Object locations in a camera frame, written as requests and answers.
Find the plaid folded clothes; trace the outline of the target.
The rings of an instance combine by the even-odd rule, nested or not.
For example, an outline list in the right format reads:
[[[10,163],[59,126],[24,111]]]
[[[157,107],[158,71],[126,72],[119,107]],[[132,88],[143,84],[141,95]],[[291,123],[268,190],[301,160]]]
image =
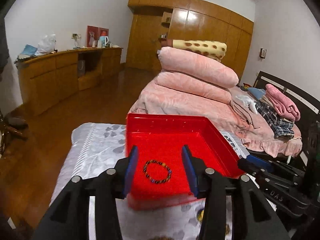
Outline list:
[[[271,106],[261,101],[255,103],[255,108],[272,129],[275,139],[293,139],[292,122],[282,119]]]

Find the pink bed sheet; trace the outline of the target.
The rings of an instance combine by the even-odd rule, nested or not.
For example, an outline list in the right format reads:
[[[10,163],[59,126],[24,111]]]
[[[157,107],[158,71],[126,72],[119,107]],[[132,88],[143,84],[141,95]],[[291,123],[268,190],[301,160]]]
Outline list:
[[[265,152],[274,158],[279,154],[296,157],[303,146],[301,132],[296,125],[293,126],[294,138],[275,138],[260,114],[252,113],[252,120],[247,121],[228,104],[166,88],[153,80],[141,91],[129,112],[204,116],[218,130],[234,133],[248,150]]]

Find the dark wooden headboard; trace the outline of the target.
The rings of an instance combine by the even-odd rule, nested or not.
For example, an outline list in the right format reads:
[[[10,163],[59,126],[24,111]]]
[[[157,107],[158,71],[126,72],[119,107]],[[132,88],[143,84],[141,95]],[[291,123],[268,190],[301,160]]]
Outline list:
[[[319,101],[295,85],[263,71],[260,71],[257,75],[253,87],[265,88],[268,83],[274,85],[285,96],[289,97],[299,109],[301,117],[296,125],[302,135],[302,151],[309,155],[307,152],[309,129],[313,124],[319,122]]]

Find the pink folded towel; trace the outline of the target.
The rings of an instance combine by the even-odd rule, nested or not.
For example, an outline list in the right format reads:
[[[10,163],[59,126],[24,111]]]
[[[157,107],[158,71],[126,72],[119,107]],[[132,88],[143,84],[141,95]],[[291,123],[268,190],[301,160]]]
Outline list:
[[[300,120],[300,111],[296,104],[287,96],[285,96],[279,89],[272,84],[266,86],[266,97],[272,102],[272,105],[279,116],[296,122]]]

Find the white leaf-pattern bedspread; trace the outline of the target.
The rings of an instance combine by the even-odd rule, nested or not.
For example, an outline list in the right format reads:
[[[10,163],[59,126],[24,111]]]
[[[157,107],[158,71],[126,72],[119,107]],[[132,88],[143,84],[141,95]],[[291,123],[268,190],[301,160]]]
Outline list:
[[[125,157],[125,125],[85,123],[73,130],[71,149],[57,178],[51,200],[73,176],[96,177]],[[151,211],[135,211],[117,200],[123,239],[197,239],[204,200]]]

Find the red plastic box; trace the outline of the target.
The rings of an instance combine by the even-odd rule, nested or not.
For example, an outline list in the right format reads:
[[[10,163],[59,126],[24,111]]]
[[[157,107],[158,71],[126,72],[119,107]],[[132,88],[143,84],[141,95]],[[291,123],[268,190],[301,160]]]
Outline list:
[[[182,161],[187,145],[194,157],[221,175],[237,179],[239,157],[213,125],[202,116],[127,115],[126,154],[138,148],[138,163],[128,205],[134,210],[154,210],[196,201]]]

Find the wooden coat stand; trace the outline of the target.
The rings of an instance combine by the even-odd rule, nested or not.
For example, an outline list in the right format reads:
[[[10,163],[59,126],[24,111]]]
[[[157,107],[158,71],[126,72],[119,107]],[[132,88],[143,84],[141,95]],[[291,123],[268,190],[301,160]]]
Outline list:
[[[20,117],[14,117],[11,114],[6,116],[1,113],[1,156],[4,154],[11,137],[27,140],[28,137],[22,130],[28,128],[27,122]]]

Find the lower pink folded quilt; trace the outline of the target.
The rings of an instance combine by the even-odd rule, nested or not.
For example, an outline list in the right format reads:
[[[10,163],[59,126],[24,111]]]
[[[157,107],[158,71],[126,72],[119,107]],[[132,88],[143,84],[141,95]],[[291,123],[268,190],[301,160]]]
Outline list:
[[[195,77],[179,72],[160,72],[155,78],[159,86],[201,96],[210,100],[229,104],[232,100],[230,91]]]

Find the pink folded quilt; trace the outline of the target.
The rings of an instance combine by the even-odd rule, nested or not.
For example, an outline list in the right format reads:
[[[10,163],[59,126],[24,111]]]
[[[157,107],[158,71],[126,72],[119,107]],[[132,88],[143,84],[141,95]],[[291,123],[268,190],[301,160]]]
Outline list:
[[[191,51],[163,47],[158,59],[163,70],[187,74],[222,88],[232,88],[239,83],[234,70]]]
[[[159,86],[201,96],[210,100],[229,104],[232,100],[230,91],[195,77],[179,72],[160,72],[155,78]]]

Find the giraffe-pattern folded blanket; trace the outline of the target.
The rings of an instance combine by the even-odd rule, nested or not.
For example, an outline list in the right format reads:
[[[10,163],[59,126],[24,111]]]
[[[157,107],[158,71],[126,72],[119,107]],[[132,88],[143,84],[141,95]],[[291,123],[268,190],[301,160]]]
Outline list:
[[[203,40],[172,40],[164,39],[160,41],[161,47],[172,47],[181,50],[192,51],[218,62],[225,57],[227,45],[218,41]]]

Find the upper pink folded quilt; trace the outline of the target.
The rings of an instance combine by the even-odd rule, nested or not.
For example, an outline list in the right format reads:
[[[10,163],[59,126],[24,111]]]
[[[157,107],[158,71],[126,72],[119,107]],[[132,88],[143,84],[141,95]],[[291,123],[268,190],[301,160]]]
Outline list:
[[[163,47],[158,59],[163,70],[187,74],[222,88],[232,88],[239,83],[234,70],[191,51]]]

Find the long wooden sideboard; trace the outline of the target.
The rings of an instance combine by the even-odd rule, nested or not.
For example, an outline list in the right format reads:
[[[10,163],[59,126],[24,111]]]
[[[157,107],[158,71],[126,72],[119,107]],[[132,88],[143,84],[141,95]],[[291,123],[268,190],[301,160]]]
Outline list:
[[[122,48],[61,51],[16,63],[23,106],[39,115],[121,70]]]

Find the blue cloth on sideboard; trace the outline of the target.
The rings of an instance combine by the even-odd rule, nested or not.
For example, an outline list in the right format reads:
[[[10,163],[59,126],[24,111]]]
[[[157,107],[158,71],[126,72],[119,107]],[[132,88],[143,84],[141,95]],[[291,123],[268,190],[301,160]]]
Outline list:
[[[36,47],[27,44],[25,46],[24,50],[20,54],[18,54],[17,60],[22,61],[22,60],[26,60],[26,59],[35,57],[36,52],[37,52]]]

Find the white plastic bag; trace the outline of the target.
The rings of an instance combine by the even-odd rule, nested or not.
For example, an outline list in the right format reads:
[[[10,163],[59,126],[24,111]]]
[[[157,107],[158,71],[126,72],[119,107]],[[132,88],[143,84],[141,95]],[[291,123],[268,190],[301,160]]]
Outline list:
[[[35,52],[35,56],[50,54],[55,50],[55,44],[56,44],[55,34],[44,36],[37,46],[37,51]]]

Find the wooden wardrobe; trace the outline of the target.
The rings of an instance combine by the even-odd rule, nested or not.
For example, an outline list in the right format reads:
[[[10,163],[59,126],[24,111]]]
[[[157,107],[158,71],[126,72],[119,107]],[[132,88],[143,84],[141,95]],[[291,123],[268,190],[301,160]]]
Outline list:
[[[254,23],[229,9],[203,0],[129,0],[133,20],[126,66],[159,71],[157,51],[164,35],[178,40],[211,40],[227,44],[222,63],[243,75]]]

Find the white kettle red lid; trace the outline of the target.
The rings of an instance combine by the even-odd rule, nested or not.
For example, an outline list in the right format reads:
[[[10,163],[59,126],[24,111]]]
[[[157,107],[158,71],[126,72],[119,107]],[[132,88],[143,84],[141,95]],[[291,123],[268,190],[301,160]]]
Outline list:
[[[99,42],[101,43],[101,48],[106,48],[109,42],[108,39],[108,30],[102,30],[100,32]]]

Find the wall switch panel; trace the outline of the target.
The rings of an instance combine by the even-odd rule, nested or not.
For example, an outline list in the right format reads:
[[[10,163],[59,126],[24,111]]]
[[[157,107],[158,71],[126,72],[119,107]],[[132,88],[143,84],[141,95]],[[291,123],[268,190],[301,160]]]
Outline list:
[[[264,49],[264,48],[261,48],[261,49],[260,49],[260,52],[259,52],[259,57],[260,57],[261,59],[265,59],[265,58],[266,58],[266,53],[267,53],[267,50]]]

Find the wall power socket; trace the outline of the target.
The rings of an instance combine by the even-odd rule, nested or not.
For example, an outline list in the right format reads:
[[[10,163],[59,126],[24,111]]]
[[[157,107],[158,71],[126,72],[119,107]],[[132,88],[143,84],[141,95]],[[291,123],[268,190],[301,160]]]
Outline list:
[[[80,38],[81,38],[80,34],[77,34],[77,33],[72,34],[72,39],[76,40],[76,39],[80,39]]]

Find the red picture frame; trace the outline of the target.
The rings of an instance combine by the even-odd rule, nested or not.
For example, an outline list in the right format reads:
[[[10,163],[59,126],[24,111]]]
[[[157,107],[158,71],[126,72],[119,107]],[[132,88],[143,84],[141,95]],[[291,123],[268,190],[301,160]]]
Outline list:
[[[109,29],[102,27],[87,26],[86,46],[92,47],[94,41],[98,41],[101,36],[108,36]]]

